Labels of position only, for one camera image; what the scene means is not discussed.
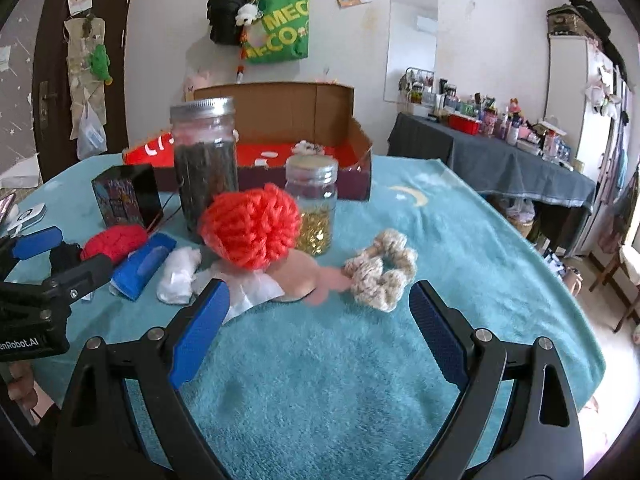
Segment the person's left hand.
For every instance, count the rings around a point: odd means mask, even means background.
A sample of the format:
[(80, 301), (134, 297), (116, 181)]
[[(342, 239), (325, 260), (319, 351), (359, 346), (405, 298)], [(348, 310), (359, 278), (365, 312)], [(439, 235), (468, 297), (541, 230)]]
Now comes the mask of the person's left hand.
[(11, 381), (8, 385), (9, 398), (20, 404), (27, 411), (32, 410), (38, 403), (35, 389), (35, 378), (29, 362), (14, 362), (9, 365)]

